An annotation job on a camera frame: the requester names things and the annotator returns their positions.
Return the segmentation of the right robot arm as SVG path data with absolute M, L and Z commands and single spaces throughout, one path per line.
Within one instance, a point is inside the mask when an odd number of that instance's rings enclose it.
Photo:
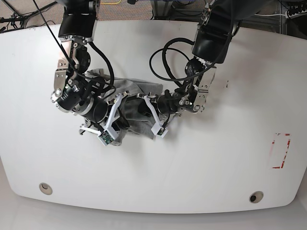
M 100 1 L 60 0 L 64 7 L 58 45 L 61 55 L 54 78 L 52 102 L 68 113 L 82 116 L 90 127 L 103 132 L 110 117 L 116 92 L 115 75 L 110 61 L 93 43 Z M 105 61 L 108 76 L 86 76 L 91 63 L 87 45 Z

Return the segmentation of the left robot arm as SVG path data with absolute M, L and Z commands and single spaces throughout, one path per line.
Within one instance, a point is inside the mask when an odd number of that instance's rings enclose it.
M 191 113 L 203 110 L 209 87 L 203 80 L 206 76 L 214 78 L 215 65 L 224 62 L 230 42 L 242 21 L 256 14 L 266 3 L 265 0 L 213 0 L 203 10 L 193 41 L 183 37 L 174 38 L 158 50 L 168 77 L 156 72 L 154 76 L 174 82 L 178 88 L 173 94 L 165 90 L 154 102 L 148 96 L 144 97 L 155 119 L 152 127 L 154 135 L 165 134 L 170 117 L 176 116 L 181 110 Z M 178 42 L 191 45 L 193 54 L 185 66 L 186 77 L 179 79 L 173 75 L 166 60 L 166 52 Z

